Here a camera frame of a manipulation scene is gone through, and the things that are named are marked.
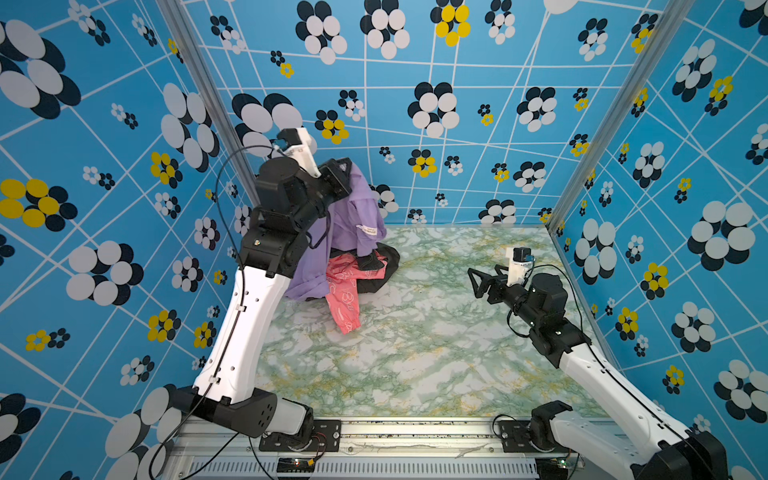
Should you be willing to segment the purple cloth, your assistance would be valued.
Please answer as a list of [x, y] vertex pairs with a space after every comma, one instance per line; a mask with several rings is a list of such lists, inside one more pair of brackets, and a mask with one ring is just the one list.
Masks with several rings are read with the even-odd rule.
[[286, 290], [287, 298], [301, 301], [325, 297], [329, 293], [326, 268], [332, 249], [352, 251], [364, 257], [386, 237], [378, 199], [356, 164], [351, 167], [350, 186], [350, 195], [330, 206], [330, 226], [326, 226], [325, 219], [319, 219], [310, 227], [312, 245], [324, 233], [327, 236], [316, 248], [308, 248], [302, 255]]

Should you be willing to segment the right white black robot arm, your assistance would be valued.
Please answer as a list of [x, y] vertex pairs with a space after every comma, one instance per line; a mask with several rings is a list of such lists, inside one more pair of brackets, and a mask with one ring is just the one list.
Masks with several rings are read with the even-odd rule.
[[577, 382], [624, 434], [618, 438], [569, 404], [551, 401], [531, 413], [528, 431], [536, 448], [571, 450], [616, 479], [728, 478], [726, 449], [712, 433], [696, 433], [655, 405], [566, 318], [568, 295], [559, 276], [537, 273], [527, 283], [510, 283], [510, 273], [503, 266], [493, 275], [467, 271], [474, 296], [522, 319], [536, 351]]

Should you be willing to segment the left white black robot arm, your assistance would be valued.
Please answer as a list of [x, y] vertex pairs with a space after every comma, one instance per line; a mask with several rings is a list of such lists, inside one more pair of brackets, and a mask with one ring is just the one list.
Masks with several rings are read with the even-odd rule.
[[311, 440], [312, 408], [257, 388], [257, 363], [299, 261], [324, 239], [310, 235], [310, 228], [351, 194], [351, 176], [348, 158], [330, 159], [315, 171], [289, 157], [260, 167], [260, 203], [242, 236], [238, 275], [211, 356], [193, 385], [176, 390], [170, 399], [184, 417], [251, 438], [279, 434], [298, 446]]

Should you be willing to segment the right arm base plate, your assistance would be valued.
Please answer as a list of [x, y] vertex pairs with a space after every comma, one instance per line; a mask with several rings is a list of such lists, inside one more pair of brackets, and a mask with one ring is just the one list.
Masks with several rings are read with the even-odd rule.
[[501, 441], [505, 453], [552, 454], [575, 456], [576, 452], [561, 445], [540, 447], [534, 444], [527, 421], [502, 418], [494, 423], [493, 432]]

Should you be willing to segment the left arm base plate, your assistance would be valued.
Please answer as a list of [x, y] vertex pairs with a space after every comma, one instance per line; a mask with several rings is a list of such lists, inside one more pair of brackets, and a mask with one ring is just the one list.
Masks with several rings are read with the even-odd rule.
[[310, 427], [303, 427], [297, 434], [265, 434], [260, 438], [261, 452], [337, 452], [342, 434], [340, 419], [314, 419]]

